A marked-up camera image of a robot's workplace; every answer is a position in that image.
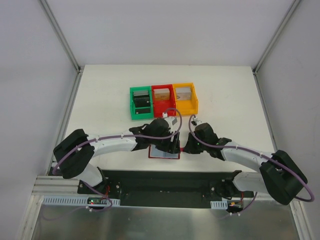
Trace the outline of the red leather card holder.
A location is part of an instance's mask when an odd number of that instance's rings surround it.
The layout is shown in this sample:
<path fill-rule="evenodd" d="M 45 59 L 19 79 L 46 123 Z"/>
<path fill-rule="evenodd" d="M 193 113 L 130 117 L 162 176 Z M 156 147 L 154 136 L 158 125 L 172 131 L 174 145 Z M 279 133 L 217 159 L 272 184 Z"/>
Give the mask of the red leather card holder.
<path fill-rule="evenodd" d="M 168 153 L 158 150 L 154 145 L 149 146 L 148 158 L 149 159 L 166 159 L 166 160 L 179 160 L 180 153 Z"/>

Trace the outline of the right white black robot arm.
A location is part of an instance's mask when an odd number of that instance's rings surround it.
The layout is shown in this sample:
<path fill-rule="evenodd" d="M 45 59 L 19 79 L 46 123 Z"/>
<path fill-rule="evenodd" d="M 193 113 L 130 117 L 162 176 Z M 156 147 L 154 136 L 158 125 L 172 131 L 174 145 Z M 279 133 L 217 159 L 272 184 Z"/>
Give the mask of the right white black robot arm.
<path fill-rule="evenodd" d="M 299 193 L 305 189 L 310 198 L 315 196 L 308 180 L 292 158 L 283 150 L 274 153 L 257 151 L 237 144 L 229 138 L 219 138 L 207 123 L 192 120 L 184 151 L 188 154 L 207 152 L 224 162 L 249 168 L 250 172 L 235 171 L 225 184 L 225 192 L 237 197 L 245 191 L 269 194 L 275 201 L 288 205 L 293 199 L 301 200 Z"/>

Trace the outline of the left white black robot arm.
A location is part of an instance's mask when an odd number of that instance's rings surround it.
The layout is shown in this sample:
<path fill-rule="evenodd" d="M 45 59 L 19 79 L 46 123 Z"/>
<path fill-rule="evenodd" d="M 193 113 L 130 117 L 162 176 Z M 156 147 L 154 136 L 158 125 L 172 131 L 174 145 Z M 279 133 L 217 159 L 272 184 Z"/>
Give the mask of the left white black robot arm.
<path fill-rule="evenodd" d="M 168 154 L 180 153 L 179 131 L 174 130 L 177 118 L 156 118 L 151 123 L 131 127 L 118 135 L 89 135 L 80 128 L 74 130 L 53 149 L 59 172 L 64 179 L 76 178 L 88 184 L 94 194 L 105 191 L 105 177 L 100 169 L 90 164 L 92 158 L 114 152 L 134 152 L 154 146 Z"/>

